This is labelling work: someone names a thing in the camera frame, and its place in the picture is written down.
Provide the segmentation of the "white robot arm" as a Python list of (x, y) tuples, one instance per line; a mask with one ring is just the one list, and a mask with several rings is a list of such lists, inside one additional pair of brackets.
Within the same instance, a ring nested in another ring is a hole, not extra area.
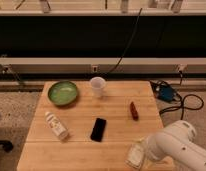
[(149, 135), (142, 146), (150, 161), (158, 162), (169, 156), (194, 171), (206, 171), (206, 150), (194, 143), (196, 136), (192, 124), (178, 120)]

